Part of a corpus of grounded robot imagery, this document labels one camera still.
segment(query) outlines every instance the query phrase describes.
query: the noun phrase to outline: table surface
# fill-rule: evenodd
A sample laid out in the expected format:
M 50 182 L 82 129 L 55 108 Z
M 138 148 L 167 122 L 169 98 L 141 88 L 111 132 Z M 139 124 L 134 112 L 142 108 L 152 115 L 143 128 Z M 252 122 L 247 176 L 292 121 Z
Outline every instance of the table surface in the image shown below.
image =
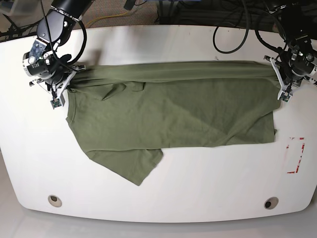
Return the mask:
M 264 62 L 264 55 L 275 56 L 253 31 L 238 52 L 222 55 L 212 46 L 214 29 L 177 25 L 88 29 L 80 61 L 99 65 Z M 220 28 L 218 47 L 233 49 L 243 35 L 244 30 Z M 277 34 L 262 32 L 262 36 L 272 45 L 283 45 Z M 163 160 L 141 186 L 135 186 L 81 151 L 65 120 L 68 105 L 53 110 L 45 90 L 28 86 L 31 78 L 24 73 L 22 57 L 33 41 L 31 37 L 0 44 L 0 147 L 22 206 L 93 219 L 185 223 L 279 215 L 301 211 L 310 203 L 317 185 L 317 89 L 313 86 L 304 84 L 274 112 L 275 143 L 163 149 Z M 82 33 L 73 31 L 58 54 L 77 54 L 81 42 Z M 296 171 L 301 156 L 298 172 L 288 174 Z M 49 195 L 58 196 L 62 206 L 51 206 Z M 271 197 L 277 197 L 279 204 L 267 210 L 264 203 Z

